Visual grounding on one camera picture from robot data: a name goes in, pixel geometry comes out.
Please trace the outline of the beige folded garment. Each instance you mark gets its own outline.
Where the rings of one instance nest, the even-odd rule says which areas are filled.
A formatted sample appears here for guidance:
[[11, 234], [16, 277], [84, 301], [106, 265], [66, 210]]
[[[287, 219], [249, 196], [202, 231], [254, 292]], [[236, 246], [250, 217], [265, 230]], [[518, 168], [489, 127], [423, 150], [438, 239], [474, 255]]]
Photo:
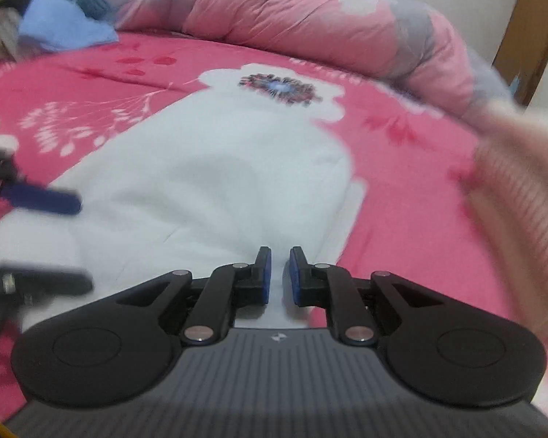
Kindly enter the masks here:
[[548, 342], [548, 296], [543, 293], [543, 273], [534, 265], [517, 224], [503, 212], [494, 196], [475, 189], [467, 201], [496, 259], [521, 323]]

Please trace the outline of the pile of mixed clothes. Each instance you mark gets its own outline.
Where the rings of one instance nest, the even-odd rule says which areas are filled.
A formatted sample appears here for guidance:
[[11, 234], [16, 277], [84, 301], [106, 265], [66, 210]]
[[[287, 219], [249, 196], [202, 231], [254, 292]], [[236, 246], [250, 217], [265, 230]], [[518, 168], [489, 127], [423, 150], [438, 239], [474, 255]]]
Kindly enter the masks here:
[[39, 55], [39, 50], [21, 43], [18, 33], [21, 16], [12, 8], [0, 9], [0, 60], [21, 62]]

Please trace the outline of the pink grey rolled duvet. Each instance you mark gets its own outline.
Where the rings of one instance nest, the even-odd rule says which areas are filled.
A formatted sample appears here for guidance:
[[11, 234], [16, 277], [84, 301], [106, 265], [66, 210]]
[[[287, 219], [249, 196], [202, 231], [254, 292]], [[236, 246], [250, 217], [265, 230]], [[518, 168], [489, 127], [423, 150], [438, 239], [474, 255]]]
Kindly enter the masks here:
[[451, 22], [415, 0], [107, 0], [120, 31], [159, 29], [319, 62], [383, 81], [478, 124], [511, 102]]

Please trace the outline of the white shirt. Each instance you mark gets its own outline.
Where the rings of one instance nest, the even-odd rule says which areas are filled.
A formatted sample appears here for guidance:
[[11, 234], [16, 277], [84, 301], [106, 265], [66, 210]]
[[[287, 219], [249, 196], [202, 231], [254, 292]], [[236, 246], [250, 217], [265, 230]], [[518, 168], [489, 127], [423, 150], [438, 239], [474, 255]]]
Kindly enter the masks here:
[[215, 267], [272, 251], [266, 307], [243, 327], [296, 328], [288, 254], [334, 263], [365, 189], [331, 130], [345, 116], [342, 90], [320, 86], [309, 107], [287, 106], [239, 87], [209, 88], [174, 103], [67, 171], [79, 191], [72, 219], [12, 212], [0, 221], [0, 264], [78, 267], [92, 300], [172, 270], [205, 277]]

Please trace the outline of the cream folded fleece garment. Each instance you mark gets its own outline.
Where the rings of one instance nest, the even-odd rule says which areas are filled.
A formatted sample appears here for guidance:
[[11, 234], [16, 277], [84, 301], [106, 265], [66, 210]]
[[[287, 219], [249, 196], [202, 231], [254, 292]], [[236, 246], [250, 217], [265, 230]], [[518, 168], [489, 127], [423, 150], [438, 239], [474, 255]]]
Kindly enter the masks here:
[[486, 135], [512, 141], [536, 154], [548, 154], [548, 111], [497, 100], [488, 103], [481, 115]]

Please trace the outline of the blue cloth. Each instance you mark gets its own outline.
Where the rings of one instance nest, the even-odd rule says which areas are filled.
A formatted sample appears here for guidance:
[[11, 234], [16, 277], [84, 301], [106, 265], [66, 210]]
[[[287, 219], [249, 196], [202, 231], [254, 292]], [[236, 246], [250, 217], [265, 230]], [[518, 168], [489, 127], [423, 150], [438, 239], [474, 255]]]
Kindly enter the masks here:
[[115, 29], [89, 18], [73, 0], [30, 0], [18, 41], [42, 53], [62, 53], [118, 42]]

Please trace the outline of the teal blue blanket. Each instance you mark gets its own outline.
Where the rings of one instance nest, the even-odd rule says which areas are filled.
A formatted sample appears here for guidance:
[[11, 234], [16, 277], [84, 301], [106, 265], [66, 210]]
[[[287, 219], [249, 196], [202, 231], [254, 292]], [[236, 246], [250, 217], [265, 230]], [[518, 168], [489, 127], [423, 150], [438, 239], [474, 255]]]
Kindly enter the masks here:
[[73, 0], [84, 14], [97, 21], [108, 21], [111, 19], [110, 3], [107, 0]]

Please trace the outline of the brown wooden door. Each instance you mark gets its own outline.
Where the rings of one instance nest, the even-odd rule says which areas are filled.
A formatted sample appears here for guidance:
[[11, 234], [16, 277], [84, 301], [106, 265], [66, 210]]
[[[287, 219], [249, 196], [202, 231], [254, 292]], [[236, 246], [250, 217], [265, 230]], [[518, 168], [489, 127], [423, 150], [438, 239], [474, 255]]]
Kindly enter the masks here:
[[548, 0], [516, 0], [494, 67], [516, 102], [533, 99], [548, 64]]

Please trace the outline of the pink floral bed blanket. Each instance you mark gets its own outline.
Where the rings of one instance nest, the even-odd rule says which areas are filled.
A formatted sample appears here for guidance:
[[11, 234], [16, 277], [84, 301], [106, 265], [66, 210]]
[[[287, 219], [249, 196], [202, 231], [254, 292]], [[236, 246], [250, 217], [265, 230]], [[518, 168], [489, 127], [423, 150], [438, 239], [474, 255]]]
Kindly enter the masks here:
[[[331, 134], [345, 145], [365, 194], [338, 259], [312, 260], [303, 250], [307, 260], [358, 279], [388, 271], [516, 322], [464, 198], [475, 135], [380, 83], [238, 46], [125, 34], [110, 46], [0, 64], [0, 148], [27, 179], [82, 199], [59, 178], [190, 95], [239, 87], [309, 107], [324, 84], [342, 90], [345, 116]], [[76, 218], [0, 199], [0, 221], [18, 211]], [[336, 340], [324, 310], [298, 307], [293, 295], [307, 314], [304, 326], [243, 327], [237, 317], [252, 306], [240, 307], [223, 340], [186, 349], [133, 399], [68, 408], [25, 396], [11, 367], [15, 342], [41, 321], [98, 301], [92, 292], [0, 300], [0, 436], [548, 437], [548, 347], [531, 400], [447, 406], [402, 385], [375, 350]]]

